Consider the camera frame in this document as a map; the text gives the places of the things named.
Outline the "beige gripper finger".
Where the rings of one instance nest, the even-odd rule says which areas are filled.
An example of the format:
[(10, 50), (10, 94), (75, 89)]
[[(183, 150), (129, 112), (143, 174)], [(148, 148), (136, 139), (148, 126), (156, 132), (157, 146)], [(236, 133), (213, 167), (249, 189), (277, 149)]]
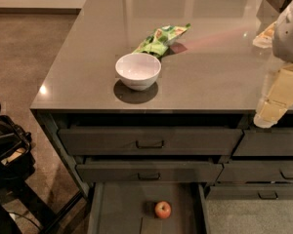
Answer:
[(264, 31), (257, 35), (253, 40), (253, 45), (258, 48), (266, 49), (272, 47), (275, 22), (270, 24)]
[(254, 124), (263, 129), (275, 125), (293, 105), (293, 63), (269, 73), (259, 99)]

